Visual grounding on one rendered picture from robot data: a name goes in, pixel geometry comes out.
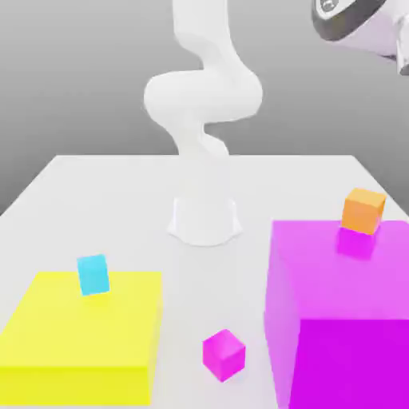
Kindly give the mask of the small magenta cube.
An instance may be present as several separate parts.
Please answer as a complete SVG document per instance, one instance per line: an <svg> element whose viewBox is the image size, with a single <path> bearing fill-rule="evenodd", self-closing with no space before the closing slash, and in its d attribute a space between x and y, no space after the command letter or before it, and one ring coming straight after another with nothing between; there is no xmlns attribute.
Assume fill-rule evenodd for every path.
<svg viewBox="0 0 409 409"><path fill-rule="evenodd" d="M222 383L243 370L245 360L245 345L228 329L202 342L202 362Z"/></svg>

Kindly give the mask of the small orange cube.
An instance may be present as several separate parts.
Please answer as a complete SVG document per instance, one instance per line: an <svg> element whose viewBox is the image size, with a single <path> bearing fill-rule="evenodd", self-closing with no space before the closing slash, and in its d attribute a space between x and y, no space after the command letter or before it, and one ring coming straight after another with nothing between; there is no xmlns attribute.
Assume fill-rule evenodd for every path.
<svg viewBox="0 0 409 409"><path fill-rule="evenodd" d="M374 235L382 220L386 199L384 193L354 188L345 199L341 227Z"/></svg>

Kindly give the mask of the small cyan cube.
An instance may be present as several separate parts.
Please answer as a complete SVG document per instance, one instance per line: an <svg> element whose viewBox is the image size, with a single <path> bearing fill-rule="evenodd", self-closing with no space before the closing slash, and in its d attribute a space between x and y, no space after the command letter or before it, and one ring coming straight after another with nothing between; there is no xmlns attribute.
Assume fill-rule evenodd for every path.
<svg viewBox="0 0 409 409"><path fill-rule="evenodd" d="M79 257L77 273L83 296L97 295L110 290L109 273L103 254Z"/></svg>

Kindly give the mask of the large yellow box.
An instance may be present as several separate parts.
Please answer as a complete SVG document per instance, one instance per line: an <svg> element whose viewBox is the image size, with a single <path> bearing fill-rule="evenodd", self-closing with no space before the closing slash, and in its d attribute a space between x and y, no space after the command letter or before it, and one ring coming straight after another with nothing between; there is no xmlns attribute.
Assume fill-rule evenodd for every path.
<svg viewBox="0 0 409 409"><path fill-rule="evenodd" d="M159 331L159 272L112 272L80 293L74 272L39 272L0 333L0 406L146 406Z"/></svg>

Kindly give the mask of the large magenta box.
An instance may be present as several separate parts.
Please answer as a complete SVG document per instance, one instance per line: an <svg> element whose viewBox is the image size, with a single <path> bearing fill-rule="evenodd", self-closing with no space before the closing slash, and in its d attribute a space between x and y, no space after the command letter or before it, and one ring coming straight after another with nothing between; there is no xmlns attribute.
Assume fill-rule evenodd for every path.
<svg viewBox="0 0 409 409"><path fill-rule="evenodd" d="M274 222L264 331L279 409L409 409L409 223Z"/></svg>

